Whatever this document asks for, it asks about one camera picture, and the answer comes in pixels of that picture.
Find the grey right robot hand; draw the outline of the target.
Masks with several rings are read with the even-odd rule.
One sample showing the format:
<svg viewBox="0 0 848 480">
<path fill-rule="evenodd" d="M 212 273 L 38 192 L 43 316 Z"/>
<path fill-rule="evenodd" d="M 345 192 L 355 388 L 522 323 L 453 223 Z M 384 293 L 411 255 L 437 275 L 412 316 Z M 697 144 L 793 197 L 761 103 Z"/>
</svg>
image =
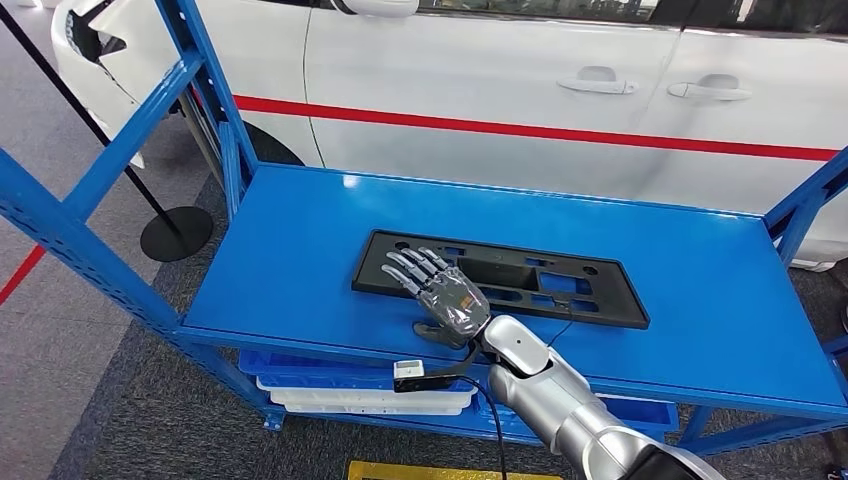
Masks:
<svg viewBox="0 0 848 480">
<path fill-rule="evenodd" d="M 427 310 L 434 323 L 416 322 L 420 338 L 463 348 L 491 319 L 488 299 L 457 266 L 433 250 L 420 247 L 389 251 L 381 270 L 398 282 Z"/>
</svg>

